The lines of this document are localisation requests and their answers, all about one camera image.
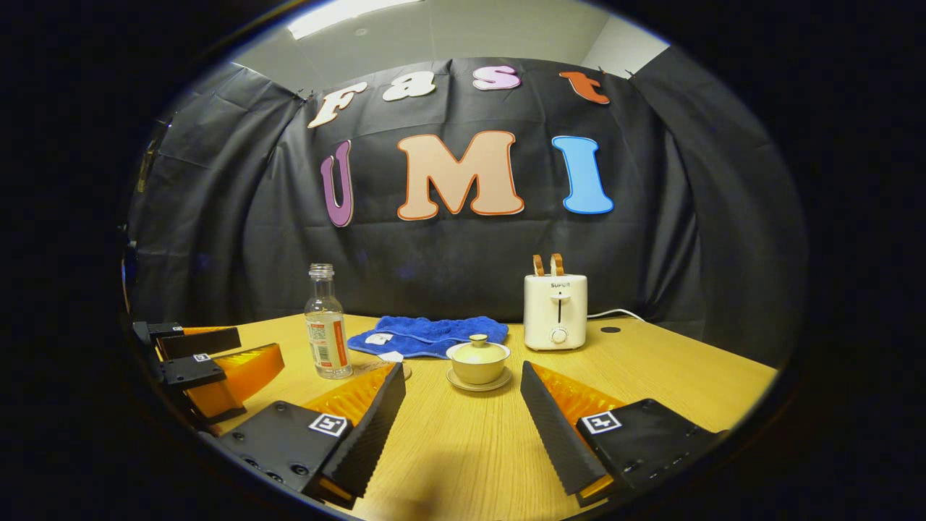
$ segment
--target table surface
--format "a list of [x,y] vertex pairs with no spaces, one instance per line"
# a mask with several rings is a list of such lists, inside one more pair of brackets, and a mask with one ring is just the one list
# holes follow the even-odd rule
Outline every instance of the table surface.
[[[350,337],[378,320],[346,315],[344,325]],[[602,332],[605,326],[620,331]],[[280,344],[286,367],[244,403],[246,414],[218,425],[221,433],[275,400],[303,404],[355,378],[316,375],[301,314],[238,329],[242,349]],[[585,345],[576,350],[530,350],[521,324],[509,324],[504,343],[514,377],[486,392],[450,385],[448,360],[404,360],[412,370],[405,401],[365,497],[345,512],[363,519],[510,521],[562,519],[596,506],[580,508],[557,478],[520,395],[525,360],[626,403],[658,400],[715,432],[735,426],[776,375],[768,366],[622,316],[590,320]],[[379,360],[353,350],[350,357],[355,366]]]

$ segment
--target bottle label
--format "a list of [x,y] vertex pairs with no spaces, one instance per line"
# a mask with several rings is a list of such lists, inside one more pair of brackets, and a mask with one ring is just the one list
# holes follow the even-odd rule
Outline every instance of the bottle label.
[[306,321],[308,342],[312,346],[315,363],[326,369],[341,369],[347,365],[347,349],[344,346],[344,322],[330,323]]

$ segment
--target white toaster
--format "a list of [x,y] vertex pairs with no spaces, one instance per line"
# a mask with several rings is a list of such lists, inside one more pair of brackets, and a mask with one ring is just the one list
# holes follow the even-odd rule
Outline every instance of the white toaster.
[[577,349],[585,343],[585,275],[524,277],[524,344],[534,350]]

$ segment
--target toaster knob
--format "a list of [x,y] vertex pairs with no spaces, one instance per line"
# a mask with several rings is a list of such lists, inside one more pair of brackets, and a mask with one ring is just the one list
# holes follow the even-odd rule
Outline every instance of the toaster knob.
[[556,344],[562,344],[563,342],[565,342],[566,336],[567,336],[566,330],[563,329],[562,327],[558,327],[554,329],[552,333],[550,333],[550,339],[553,340],[553,342]]

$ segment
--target glass bottle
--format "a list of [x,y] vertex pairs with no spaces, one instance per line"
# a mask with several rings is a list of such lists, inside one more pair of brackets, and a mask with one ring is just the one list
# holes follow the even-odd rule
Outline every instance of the glass bottle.
[[322,378],[346,378],[354,368],[347,353],[344,308],[334,297],[334,268],[312,264],[308,275],[314,294],[306,303],[306,328],[315,371]]

